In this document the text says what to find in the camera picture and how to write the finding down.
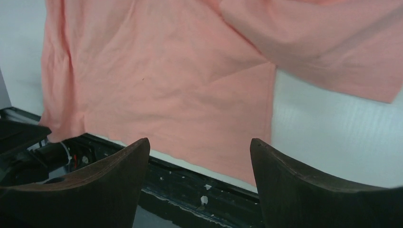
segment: floor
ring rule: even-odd
[[[49,179],[66,174],[63,168],[55,170],[49,174]],[[133,223],[134,228],[180,228],[171,221],[158,217],[157,215],[137,207],[136,217]]]

